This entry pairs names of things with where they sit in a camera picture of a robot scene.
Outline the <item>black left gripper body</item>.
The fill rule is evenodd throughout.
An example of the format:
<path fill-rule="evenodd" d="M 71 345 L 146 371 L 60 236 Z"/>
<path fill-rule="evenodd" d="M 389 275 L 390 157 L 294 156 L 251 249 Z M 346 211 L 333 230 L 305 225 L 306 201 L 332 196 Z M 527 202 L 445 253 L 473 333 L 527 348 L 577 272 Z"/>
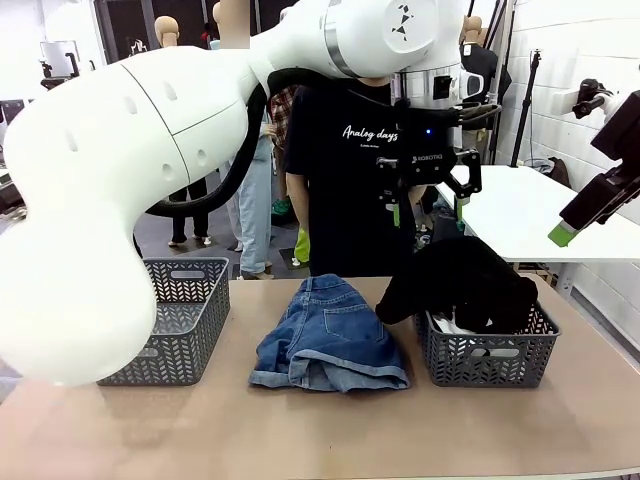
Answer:
<path fill-rule="evenodd" d="M 397 108 L 399 161 L 403 180 L 409 186 L 442 183 L 457 157 L 453 146 L 458 110 Z"/>

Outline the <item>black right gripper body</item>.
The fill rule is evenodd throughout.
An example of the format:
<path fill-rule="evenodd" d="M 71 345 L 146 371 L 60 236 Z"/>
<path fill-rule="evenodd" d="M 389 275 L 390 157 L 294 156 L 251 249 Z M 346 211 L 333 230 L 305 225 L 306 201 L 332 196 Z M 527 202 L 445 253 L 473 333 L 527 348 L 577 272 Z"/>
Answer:
<path fill-rule="evenodd" d="M 632 92 L 608 117 L 591 146 L 612 161 L 639 161 L 639 91 Z"/>

